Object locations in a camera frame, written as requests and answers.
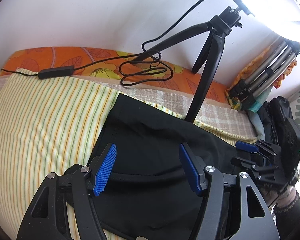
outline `black device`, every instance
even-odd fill
[[[251,151],[247,143],[237,142],[236,147]],[[256,153],[250,155],[250,159],[234,157],[231,163],[245,170],[256,185],[275,190],[278,193],[284,191],[288,185],[295,185],[297,168],[300,162],[300,127],[291,118],[285,119],[285,134],[283,146],[267,143],[259,140],[254,145]]]

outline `tripod leg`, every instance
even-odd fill
[[[225,35],[213,35],[211,48],[208,54],[207,63],[204,67],[198,88],[194,94],[192,103],[190,105],[189,111],[186,115],[185,120],[188,122],[193,122],[196,118],[200,107],[207,95],[209,87],[212,83],[213,77],[217,71],[223,49],[225,46]]]
[[[185,40],[192,38],[196,35],[199,35],[201,33],[205,33],[207,31],[209,31],[209,23],[210,22],[200,23],[200,24],[191,26],[179,33],[176,33],[175,35],[172,35],[171,37],[167,38],[166,40],[153,46],[151,49],[148,49],[147,52],[149,52],[152,49],[155,49],[158,51],[163,51],[177,43],[185,41]],[[152,51],[150,53],[144,53],[144,54],[140,55],[139,57],[136,57],[134,60],[135,61],[143,61],[149,57],[149,54],[154,55],[155,52]]]
[[[194,65],[193,65],[192,72],[194,74],[197,74],[199,69],[206,62],[206,60],[208,58],[209,50],[210,50],[210,47],[211,47],[212,39],[213,39],[213,34],[210,32],[209,36],[208,36],[208,39],[206,40],[206,42],[205,42],[205,44],[204,44],[197,60],[195,61]]]

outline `tripod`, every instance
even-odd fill
[[[206,62],[199,85],[186,115],[186,121],[193,122],[196,118],[217,71],[225,45],[225,37],[230,34],[232,27],[242,27],[242,24],[239,23],[240,19],[241,16],[239,13],[229,6],[219,16],[216,15],[213,17],[211,21],[191,26],[179,33],[176,33],[134,59],[136,61],[143,61],[149,57],[149,54],[155,54],[155,52],[151,50],[162,51],[179,42],[210,31],[209,36],[192,68],[192,72],[196,74]]]

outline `yellow striped fabric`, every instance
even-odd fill
[[[74,77],[38,80],[11,75],[0,91],[0,226],[11,239],[16,238],[23,215],[48,173],[61,175],[75,163],[87,163],[118,94]],[[145,103],[183,118],[164,106]],[[237,140],[256,141],[194,123],[232,145]],[[68,216],[72,238],[79,239],[71,208]],[[106,235],[117,239],[109,232]]]

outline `black cloth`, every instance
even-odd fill
[[[109,112],[89,162],[109,142],[117,146],[117,159],[94,205],[102,226],[127,239],[188,239],[202,198],[191,191],[185,177],[178,158],[181,143],[188,143],[207,165],[237,174],[230,163],[239,155],[235,147],[122,94]]]
[[[277,229],[280,239],[284,240],[295,229],[300,221],[300,197],[297,192],[292,203],[284,208],[274,207]]]
[[[271,112],[273,113],[275,130],[278,136],[278,144],[282,147],[285,133],[285,120],[286,118],[293,119],[290,103],[287,98],[279,96],[277,98],[273,98],[269,105]]]
[[[274,115],[276,115],[277,112],[271,109],[268,102],[264,102],[257,113],[265,130],[265,141],[279,145],[276,125],[274,122]]]
[[[272,143],[271,139],[271,121],[270,117],[266,111],[268,103],[264,102],[263,105],[257,111],[257,114],[260,117],[260,120],[263,124],[263,129],[265,130],[265,141],[268,143]]]

